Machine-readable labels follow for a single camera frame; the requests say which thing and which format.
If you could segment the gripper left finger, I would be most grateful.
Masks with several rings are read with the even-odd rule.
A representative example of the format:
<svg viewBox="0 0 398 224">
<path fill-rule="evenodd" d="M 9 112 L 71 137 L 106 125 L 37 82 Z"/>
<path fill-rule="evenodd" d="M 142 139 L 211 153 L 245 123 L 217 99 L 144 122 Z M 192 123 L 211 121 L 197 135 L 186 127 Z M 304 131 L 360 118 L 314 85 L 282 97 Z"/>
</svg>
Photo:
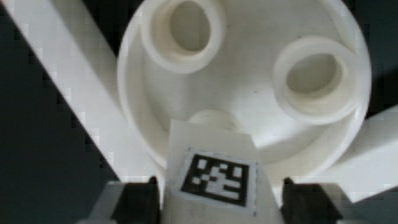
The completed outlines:
<svg viewBox="0 0 398 224">
<path fill-rule="evenodd" d="M 89 216 L 76 224 L 160 224 L 158 180 L 108 182 Z"/>
</svg>

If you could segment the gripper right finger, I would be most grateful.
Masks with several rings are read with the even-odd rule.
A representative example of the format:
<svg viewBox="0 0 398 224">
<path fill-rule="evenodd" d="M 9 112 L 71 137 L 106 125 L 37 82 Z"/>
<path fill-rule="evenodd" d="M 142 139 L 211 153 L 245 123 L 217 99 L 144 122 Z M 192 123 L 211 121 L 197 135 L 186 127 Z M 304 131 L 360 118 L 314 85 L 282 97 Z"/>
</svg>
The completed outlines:
<svg viewBox="0 0 398 224">
<path fill-rule="evenodd" d="M 282 181 L 281 214 L 286 224 L 371 224 L 334 184 Z"/>
</svg>

